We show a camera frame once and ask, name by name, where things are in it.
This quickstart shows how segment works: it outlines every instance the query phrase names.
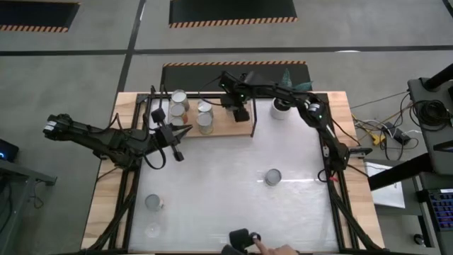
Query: white paper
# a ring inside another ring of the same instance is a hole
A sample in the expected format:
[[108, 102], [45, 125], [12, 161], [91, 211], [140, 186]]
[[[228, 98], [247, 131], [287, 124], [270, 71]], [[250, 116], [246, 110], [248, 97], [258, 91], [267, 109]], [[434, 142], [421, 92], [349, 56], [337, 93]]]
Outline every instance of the white paper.
[[[368, 176], [373, 176], [385, 171], [385, 169], [390, 169], [391, 166], [365, 162], [365, 168]], [[401, 182], [372, 191], [371, 194], [373, 196], [374, 204], [376, 205], [393, 206], [396, 208], [406, 207], [404, 204], [403, 187]]]

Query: wooden table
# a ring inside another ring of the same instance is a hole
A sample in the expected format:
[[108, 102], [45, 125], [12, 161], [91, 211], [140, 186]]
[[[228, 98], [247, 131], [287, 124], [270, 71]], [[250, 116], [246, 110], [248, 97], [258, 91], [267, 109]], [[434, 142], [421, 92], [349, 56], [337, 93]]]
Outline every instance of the wooden table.
[[[353, 137], [356, 137], [346, 92], [327, 91], [318, 93], [328, 94], [332, 118], [342, 127], [342, 129], [344, 129], [344, 131]], [[113, 116], [116, 113], [120, 115], [121, 123], [124, 128], [129, 128], [132, 124], [132, 114], [134, 113], [136, 96], [137, 93], [135, 92], [118, 94]], [[345, 143], [349, 147], [357, 146], [352, 139], [344, 135], [340, 130], [338, 130], [336, 134], [340, 142]], [[350, 159], [349, 164], [365, 171], [364, 163], [361, 159]], [[113, 168], [114, 166], [111, 161], [103, 161], [99, 170], [99, 175], [102, 175]], [[97, 240], [99, 235], [102, 234], [103, 230], [113, 218], [118, 189], [120, 186], [120, 179], [121, 170], [118, 169], [117, 171], [104, 176], [96, 184], [93, 200], [91, 201], [90, 213], [86, 223], [85, 234], [81, 245], [82, 249], [90, 247]], [[380, 247], [384, 247], [384, 240], [382, 239], [381, 229], [377, 220], [376, 210], [374, 209], [373, 198], [369, 189], [367, 178], [353, 169], [348, 168], [345, 170], [345, 180], [346, 186], [348, 187], [352, 214], [373, 242]], [[117, 237], [118, 246], [122, 244], [125, 220], [126, 217], [124, 216], [122, 223], [120, 224], [120, 231]], [[343, 217], [341, 222], [346, 247], [351, 247], [348, 225]]]

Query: white tabletop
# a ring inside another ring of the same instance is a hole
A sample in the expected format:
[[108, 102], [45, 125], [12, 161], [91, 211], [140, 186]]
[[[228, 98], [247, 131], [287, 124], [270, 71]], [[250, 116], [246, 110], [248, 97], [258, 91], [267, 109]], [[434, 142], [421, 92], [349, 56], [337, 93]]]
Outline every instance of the white tabletop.
[[[162, 170], [143, 164], [130, 251], [220, 252], [229, 232], [241, 228], [259, 233], [268, 247], [338, 250], [327, 186], [316, 177], [323, 168], [319, 135], [295, 108], [287, 120], [272, 119], [270, 104], [257, 100], [253, 138], [185, 138], [178, 146], [184, 161], [166, 148]], [[158, 152], [148, 158], [161, 163]], [[271, 187], [264, 175], [273, 168], [282, 181]], [[164, 200], [159, 212], [144, 204], [152, 193]]]

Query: concrete floor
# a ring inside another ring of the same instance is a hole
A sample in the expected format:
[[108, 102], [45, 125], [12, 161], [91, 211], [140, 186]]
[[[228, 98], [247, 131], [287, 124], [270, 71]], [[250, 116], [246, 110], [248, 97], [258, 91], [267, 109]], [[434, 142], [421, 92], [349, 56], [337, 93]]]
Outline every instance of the concrete floor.
[[[83, 0], [68, 33], [1, 32], [0, 51], [126, 49], [139, 0]], [[453, 19], [440, 0], [294, 0], [299, 22], [168, 29], [168, 1], [148, 1], [137, 49], [204, 47], [335, 47], [448, 45]], [[451, 64], [453, 51], [296, 54], [140, 55], [132, 58], [125, 91], [158, 85], [166, 62], [305, 60], [314, 88], [347, 91], [350, 106], [407, 89], [408, 79], [428, 77]], [[17, 241], [17, 254], [77, 251], [91, 202], [99, 161], [70, 142], [42, 135], [49, 114], [105, 126], [115, 99], [124, 56], [0, 57], [0, 137], [18, 145], [18, 162], [57, 175], [53, 188], [39, 187], [45, 201], [30, 206]], [[383, 119], [398, 111], [402, 96], [352, 112], [361, 119]], [[403, 130], [417, 129], [405, 115]], [[404, 152], [410, 159], [425, 151]], [[370, 146], [369, 138], [362, 143]], [[380, 149], [369, 156], [384, 159]], [[379, 216], [387, 248], [438, 254], [408, 239], [419, 232], [414, 217]]]

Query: human hand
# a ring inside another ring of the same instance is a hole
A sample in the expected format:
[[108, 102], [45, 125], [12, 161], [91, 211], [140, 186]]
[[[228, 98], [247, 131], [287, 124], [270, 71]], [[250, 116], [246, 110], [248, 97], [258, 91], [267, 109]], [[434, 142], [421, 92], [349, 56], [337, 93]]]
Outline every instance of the human hand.
[[291, 248], [288, 244], [276, 249], [267, 249], [266, 246], [257, 238], [253, 238], [253, 242], [258, 247], [262, 255], [298, 255], [297, 251]]

